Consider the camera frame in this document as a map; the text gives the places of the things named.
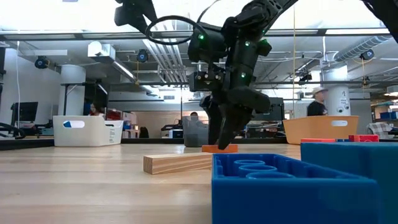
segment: white pillar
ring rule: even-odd
[[[347,81],[347,65],[335,68],[324,68],[324,81]],[[325,106],[330,116],[350,116],[351,105],[349,103],[348,85],[329,84],[325,85],[329,91],[325,98]]]
[[[86,81],[86,69],[78,65],[62,65],[61,84],[66,83],[83,83]],[[58,104],[58,115],[63,115],[63,101],[65,99],[65,86],[61,86],[60,98]],[[83,107],[85,102],[85,87],[76,86],[67,97],[67,112],[69,116],[83,115]]]

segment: cap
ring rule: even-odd
[[[312,90],[312,94],[315,95],[321,91],[328,91],[327,89],[325,89],[324,87],[316,87]]]

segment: orange bin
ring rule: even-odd
[[[284,120],[287,142],[300,144],[301,139],[348,139],[356,134],[358,116],[309,116]]]

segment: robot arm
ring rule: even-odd
[[[264,34],[298,0],[253,0],[243,7],[240,14],[227,18],[222,27],[205,24],[200,19],[193,22],[180,16],[155,19],[150,0],[117,1],[123,3],[115,14],[117,25],[130,24],[141,32],[145,30],[148,39],[158,44],[177,43],[154,39],[149,29],[156,23],[180,19],[193,25],[192,36],[178,44],[191,40],[188,47],[189,59],[194,62],[201,60],[209,65],[207,72],[197,72],[189,78],[191,91],[211,91],[211,95],[200,102],[209,117],[209,144],[218,144],[219,149],[226,148],[254,113],[265,113],[269,110],[268,96],[249,87],[256,79],[253,76],[254,66],[259,55],[267,56],[272,49],[263,39]],[[398,41],[398,0],[364,0],[364,3],[384,22]],[[122,14],[127,11],[137,12],[141,8],[140,14]],[[150,15],[152,24],[146,26],[142,22],[143,14]],[[216,66],[219,59],[224,57],[225,67]]]

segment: wooden table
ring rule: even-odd
[[[240,145],[240,152],[300,158],[299,146]],[[142,157],[199,152],[180,145],[46,147],[0,152],[0,222],[211,223],[211,174],[149,175]]]

